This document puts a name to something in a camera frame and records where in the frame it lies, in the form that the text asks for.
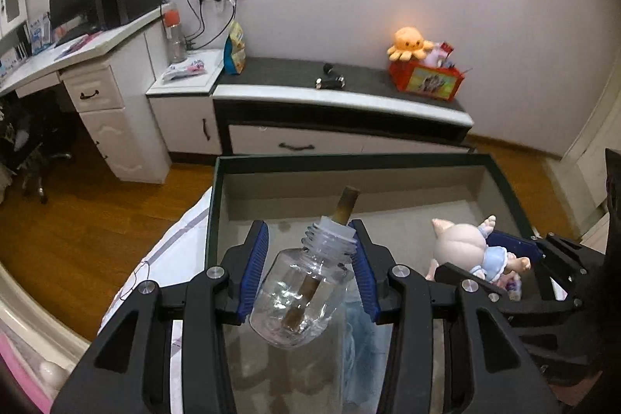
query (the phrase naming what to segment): silver screw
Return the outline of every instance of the silver screw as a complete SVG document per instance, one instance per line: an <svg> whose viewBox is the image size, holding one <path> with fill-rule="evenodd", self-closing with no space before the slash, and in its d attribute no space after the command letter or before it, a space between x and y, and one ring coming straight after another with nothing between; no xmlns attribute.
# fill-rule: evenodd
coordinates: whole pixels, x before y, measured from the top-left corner
<svg viewBox="0 0 621 414"><path fill-rule="evenodd" d="M410 275L410 269L405 265L395 265L392 268L392 273L397 277L408 277L408 275Z"/></svg>
<svg viewBox="0 0 621 414"><path fill-rule="evenodd" d="M461 282L461 287L464 288L468 293L474 293L479 289L479 284L472 279L464 279Z"/></svg>
<svg viewBox="0 0 621 414"><path fill-rule="evenodd" d="M152 293L154 289L155 283L153 281L143 281L138 285L138 291L143 295L148 295L149 293Z"/></svg>
<svg viewBox="0 0 621 414"><path fill-rule="evenodd" d="M224 275L224 269L220 265L209 267L207 269L207 277L211 279L220 279Z"/></svg>

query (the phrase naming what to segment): pink item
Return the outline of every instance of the pink item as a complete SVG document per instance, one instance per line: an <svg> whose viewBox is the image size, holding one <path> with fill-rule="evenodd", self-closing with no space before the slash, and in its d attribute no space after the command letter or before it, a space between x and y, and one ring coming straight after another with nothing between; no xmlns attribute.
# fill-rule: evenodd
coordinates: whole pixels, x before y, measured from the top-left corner
<svg viewBox="0 0 621 414"><path fill-rule="evenodd" d="M35 404L43 414L49 414L52 408L52 401L46 396L41 388L32 380L18 362L10 342L4 333L0 333L0 355L6 363L13 377L20 385L21 389L28 395L32 403Z"/></svg>

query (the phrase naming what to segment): transparent bottle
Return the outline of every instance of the transparent bottle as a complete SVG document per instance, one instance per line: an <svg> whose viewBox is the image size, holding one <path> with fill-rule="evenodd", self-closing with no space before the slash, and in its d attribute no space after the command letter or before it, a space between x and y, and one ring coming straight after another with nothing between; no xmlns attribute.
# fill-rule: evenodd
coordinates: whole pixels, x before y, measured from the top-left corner
<svg viewBox="0 0 621 414"><path fill-rule="evenodd" d="M357 191L346 188L333 217L308 227L303 248L276 256L250 315L250 326L270 344L294 348L310 342L343 302L353 278L346 265L356 251L355 230L345 224L356 197Z"/></svg>

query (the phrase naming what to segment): red box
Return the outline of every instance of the red box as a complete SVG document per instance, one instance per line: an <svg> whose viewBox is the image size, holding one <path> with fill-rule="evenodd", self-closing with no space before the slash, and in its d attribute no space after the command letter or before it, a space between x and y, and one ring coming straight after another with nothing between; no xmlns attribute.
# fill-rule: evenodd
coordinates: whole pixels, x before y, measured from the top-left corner
<svg viewBox="0 0 621 414"><path fill-rule="evenodd" d="M447 101L453 100L464 79L457 68L428 68L415 59L391 62L388 72L392 82L402 92Z"/></svg>

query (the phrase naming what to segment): office chair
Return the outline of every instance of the office chair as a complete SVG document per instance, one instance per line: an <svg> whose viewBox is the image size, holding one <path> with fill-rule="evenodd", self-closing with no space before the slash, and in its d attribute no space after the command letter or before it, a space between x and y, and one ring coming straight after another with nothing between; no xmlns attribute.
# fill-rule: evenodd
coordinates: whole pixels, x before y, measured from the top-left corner
<svg viewBox="0 0 621 414"><path fill-rule="evenodd" d="M34 182L42 204L47 203L43 177L51 160L73 156L68 151L75 129L73 123L58 107L54 92L44 90L20 100L4 100L0 121L0 163L18 174L24 172L22 189L30 193Z"/></svg>

